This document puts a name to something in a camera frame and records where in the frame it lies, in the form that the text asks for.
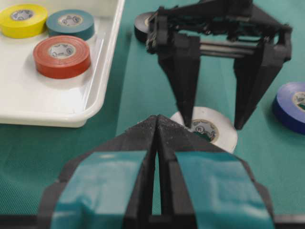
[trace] blue tape roll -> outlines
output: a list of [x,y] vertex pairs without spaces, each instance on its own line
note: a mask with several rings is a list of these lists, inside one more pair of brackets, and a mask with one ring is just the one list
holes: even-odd
[[47,19],[50,36],[70,35],[88,40],[94,31],[94,18],[82,10],[62,10]]
[[273,113],[287,128],[305,135],[305,83],[283,85],[273,102]]

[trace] green fabric surface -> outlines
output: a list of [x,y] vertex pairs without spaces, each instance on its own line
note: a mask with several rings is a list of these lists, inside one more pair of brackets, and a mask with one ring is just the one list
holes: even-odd
[[51,229],[121,229],[146,151],[95,152],[61,194]]
[[229,153],[176,152],[198,229],[274,229],[239,160]]
[[[133,34],[137,15],[196,0],[126,0],[101,111],[79,129],[0,125],[0,214],[35,214],[42,192],[71,158],[102,144],[150,115],[176,111],[169,82]],[[254,0],[266,12],[294,27],[293,59],[286,63],[242,131],[235,154],[246,160],[257,181],[268,187],[276,214],[305,213],[305,136],[291,132],[274,117],[278,88],[305,81],[304,0]],[[203,39],[216,39],[212,36]],[[215,109],[234,120],[236,79],[233,60],[202,57],[196,106]],[[160,213],[155,183],[153,212]]]

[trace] tape roll core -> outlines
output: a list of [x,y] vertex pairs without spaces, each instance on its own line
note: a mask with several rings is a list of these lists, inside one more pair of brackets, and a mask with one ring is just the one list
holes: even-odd
[[73,36],[56,36],[40,42],[33,52],[36,69],[54,79],[72,78],[91,65],[88,44]]
[[[184,125],[180,112],[176,112],[171,119]],[[229,153],[233,153],[237,145],[237,131],[231,121],[207,107],[194,107],[192,125],[187,129]]]
[[28,38],[45,31],[48,11],[39,5],[21,4],[0,13],[2,33],[11,38]]

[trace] metal rod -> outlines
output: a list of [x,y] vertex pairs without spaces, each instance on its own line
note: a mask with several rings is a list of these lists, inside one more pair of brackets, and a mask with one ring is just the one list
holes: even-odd
[[243,58],[253,55],[256,46],[244,45],[240,42],[201,42],[201,55],[226,58]]

